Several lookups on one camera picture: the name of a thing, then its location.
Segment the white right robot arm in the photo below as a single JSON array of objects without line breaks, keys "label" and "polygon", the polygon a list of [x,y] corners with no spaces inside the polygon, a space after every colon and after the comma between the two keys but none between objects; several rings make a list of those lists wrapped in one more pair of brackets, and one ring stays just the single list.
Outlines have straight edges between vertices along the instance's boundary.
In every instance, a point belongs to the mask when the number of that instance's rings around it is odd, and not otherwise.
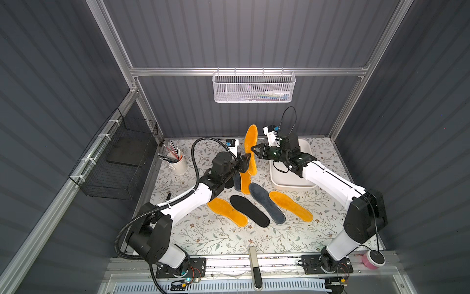
[{"label": "white right robot arm", "polygon": [[318,264],[324,271],[363,245],[388,224],[382,193],[360,187],[326,168],[309,153],[301,151],[296,135],[277,138],[268,133],[268,143],[246,144],[246,152],[258,159],[281,162],[287,171],[320,187],[336,199],[346,210],[343,230],[321,250]]}]

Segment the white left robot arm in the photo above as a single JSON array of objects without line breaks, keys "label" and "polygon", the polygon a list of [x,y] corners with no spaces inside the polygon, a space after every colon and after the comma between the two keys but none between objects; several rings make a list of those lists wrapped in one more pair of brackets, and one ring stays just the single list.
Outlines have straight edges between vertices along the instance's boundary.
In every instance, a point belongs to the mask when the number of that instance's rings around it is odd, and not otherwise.
[{"label": "white left robot arm", "polygon": [[218,153],[212,167],[197,180],[197,186],[158,205],[147,203],[126,227],[125,242],[137,254],[130,258],[145,260],[149,265],[163,264],[178,276],[189,267],[189,254],[171,243],[173,227],[196,208],[218,197],[233,177],[248,170],[251,154],[235,156],[229,151]]}]

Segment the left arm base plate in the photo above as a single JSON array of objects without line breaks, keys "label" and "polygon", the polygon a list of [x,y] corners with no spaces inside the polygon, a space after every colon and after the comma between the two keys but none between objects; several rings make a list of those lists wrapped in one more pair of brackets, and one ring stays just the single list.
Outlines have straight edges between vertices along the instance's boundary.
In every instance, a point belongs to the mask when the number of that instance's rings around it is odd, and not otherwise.
[{"label": "left arm base plate", "polygon": [[205,277],[207,259],[203,257],[186,258],[178,268],[168,265],[158,265],[157,278],[203,278]]}]

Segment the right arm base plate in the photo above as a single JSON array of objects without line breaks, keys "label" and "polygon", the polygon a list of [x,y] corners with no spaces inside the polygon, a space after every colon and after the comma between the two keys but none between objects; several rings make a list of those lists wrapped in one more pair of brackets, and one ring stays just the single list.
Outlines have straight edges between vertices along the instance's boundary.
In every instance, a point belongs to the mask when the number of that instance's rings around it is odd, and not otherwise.
[{"label": "right arm base plate", "polygon": [[297,264],[303,268],[305,274],[346,274],[354,272],[350,259],[343,258],[336,261],[325,254],[302,255]]}]

